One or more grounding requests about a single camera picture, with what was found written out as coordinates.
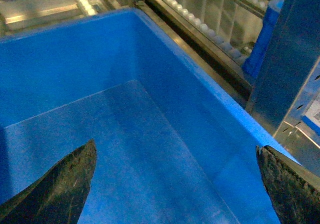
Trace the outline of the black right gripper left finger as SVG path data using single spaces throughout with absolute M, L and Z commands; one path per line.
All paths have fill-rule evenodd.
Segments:
M 0 206 L 1 223 L 77 223 L 96 169 L 95 141 L 75 149 Z

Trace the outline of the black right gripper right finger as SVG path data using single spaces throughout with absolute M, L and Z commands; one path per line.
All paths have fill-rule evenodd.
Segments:
M 256 147 L 265 190 L 281 223 L 319 223 L 320 178 L 266 145 Z

